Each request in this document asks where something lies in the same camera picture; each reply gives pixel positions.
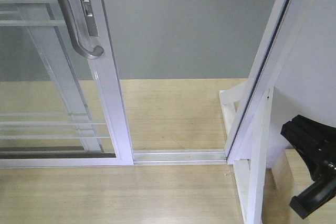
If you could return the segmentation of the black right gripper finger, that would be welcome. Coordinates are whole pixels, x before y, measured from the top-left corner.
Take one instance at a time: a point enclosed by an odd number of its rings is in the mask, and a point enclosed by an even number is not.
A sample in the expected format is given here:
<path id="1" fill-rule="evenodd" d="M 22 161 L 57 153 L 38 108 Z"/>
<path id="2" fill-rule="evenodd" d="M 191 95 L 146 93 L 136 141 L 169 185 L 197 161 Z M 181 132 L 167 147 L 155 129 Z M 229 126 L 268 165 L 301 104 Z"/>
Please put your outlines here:
<path id="1" fill-rule="evenodd" d="M 311 179 L 335 175 L 335 128 L 295 116 L 281 128 L 281 135 L 298 152 Z"/>
<path id="2" fill-rule="evenodd" d="M 319 178 L 298 196 L 293 196 L 289 206 L 301 219 L 335 197 L 335 177 Z"/>

